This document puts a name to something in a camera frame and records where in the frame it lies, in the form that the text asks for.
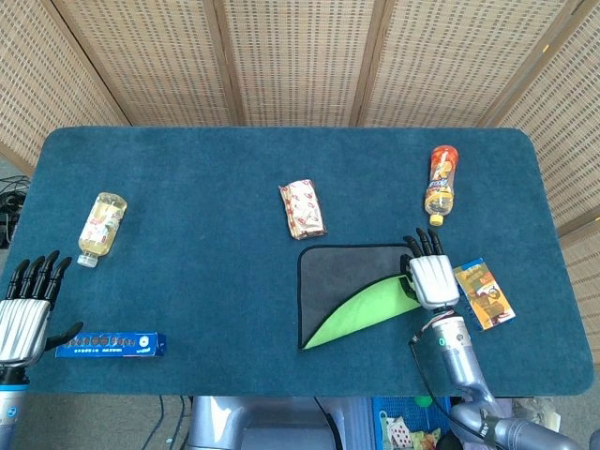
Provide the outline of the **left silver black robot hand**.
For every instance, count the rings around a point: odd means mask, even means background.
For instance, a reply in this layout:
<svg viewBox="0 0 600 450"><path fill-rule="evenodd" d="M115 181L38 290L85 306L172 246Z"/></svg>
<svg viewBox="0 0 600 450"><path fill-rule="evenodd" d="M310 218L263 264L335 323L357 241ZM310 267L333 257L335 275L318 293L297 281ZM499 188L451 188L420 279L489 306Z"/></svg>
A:
<svg viewBox="0 0 600 450"><path fill-rule="evenodd" d="M19 262L1 298L1 369L33 366L42 354L68 343L82 331L75 322L61 334L50 336L48 327L62 281L72 259L60 259L58 250L33 261Z"/></svg>

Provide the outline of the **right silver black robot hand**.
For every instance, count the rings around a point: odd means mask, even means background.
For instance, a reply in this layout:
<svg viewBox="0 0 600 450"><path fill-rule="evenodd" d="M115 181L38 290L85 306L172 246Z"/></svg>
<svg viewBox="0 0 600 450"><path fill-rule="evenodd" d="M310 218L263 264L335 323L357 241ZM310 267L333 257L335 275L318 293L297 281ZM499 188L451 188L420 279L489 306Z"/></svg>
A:
<svg viewBox="0 0 600 450"><path fill-rule="evenodd" d="M441 240L433 230L416 229L417 239L406 235L403 240L409 253L399 260L399 282L404 293L429 311L453 308L460 293L453 268L443 251Z"/></svg>

